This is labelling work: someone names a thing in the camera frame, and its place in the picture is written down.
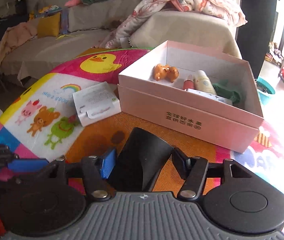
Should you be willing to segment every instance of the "pink box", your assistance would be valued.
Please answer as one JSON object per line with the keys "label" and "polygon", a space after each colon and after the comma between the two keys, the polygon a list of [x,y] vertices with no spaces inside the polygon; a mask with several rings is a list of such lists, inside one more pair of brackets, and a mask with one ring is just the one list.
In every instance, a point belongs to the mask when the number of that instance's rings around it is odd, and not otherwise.
{"label": "pink box", "polygon": [[[174,83],[153,79],[158,63],[178,68]],[[182,90],[184,79],[197,70],[204,70],[212,83],[227,79],[239,89],[239,108]],[[174,41],[164,42],[123,70],[119,96],[123,112],[237,152],[246,150],[264,120],[247,61]]]}

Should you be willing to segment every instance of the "gray ribbed plate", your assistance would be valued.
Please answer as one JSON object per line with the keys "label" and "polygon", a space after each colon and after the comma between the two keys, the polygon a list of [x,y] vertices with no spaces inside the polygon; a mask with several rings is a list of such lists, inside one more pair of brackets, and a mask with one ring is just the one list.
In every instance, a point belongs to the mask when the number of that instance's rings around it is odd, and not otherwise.
{"label": "gray ribbed plate", "polygon": [[171,192],[124,193],[91,205],[86,215],[68,229],[46,237],[17,236],[5,240],[284,240],[281,232],[239,236],[210,223],[194,203],[175,199]]}

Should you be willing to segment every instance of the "sofa backrest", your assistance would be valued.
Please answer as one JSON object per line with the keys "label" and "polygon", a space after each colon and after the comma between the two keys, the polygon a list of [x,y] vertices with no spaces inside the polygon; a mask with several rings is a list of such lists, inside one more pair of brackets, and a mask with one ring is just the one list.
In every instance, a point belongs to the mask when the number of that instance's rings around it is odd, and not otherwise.
{"label": "sofa backrest", "polygon": [[107,0],[69,9],[69,32],[101,28],[109,20],[126,19],[141,0]]}

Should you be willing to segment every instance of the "rainbow print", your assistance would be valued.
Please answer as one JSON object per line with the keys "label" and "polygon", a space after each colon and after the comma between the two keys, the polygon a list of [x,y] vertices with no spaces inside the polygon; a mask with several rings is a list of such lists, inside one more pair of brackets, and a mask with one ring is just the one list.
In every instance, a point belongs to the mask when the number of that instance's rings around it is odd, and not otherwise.
{"label": "rainbow print", "polygon": [[63,90],[71,88],[74,90],[74,92],[80,91],[81,87],[79,85],[76,84],[67,84],[61,87]]}

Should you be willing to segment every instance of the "pink plush toy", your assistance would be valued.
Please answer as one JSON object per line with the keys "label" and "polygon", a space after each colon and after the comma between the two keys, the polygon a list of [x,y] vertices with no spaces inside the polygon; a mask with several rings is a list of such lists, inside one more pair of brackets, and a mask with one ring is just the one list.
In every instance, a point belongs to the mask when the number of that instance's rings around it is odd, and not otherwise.
{"label": "pink plush toy", "polygon": [[64,6],[66,6],[66,7],[73,7],[73,6],[78,5],[78,4],[80,4],[80,3],[82,3],[81,0],[69,0],[69,1],[67,1],[67,2],[65,3]]}
{"label": "pink plush toy", "polygon": [[29,101],[26,106],[22,109],[21,115],[18,117],[18,119],[15,121],[18,125],[20,125],[23,121],[26,120],[26,118],[30,117],[32,114],[35,113],[36,110],[41,108],[42,105],[39,105],[40,101],[36,100],[33,103]]}

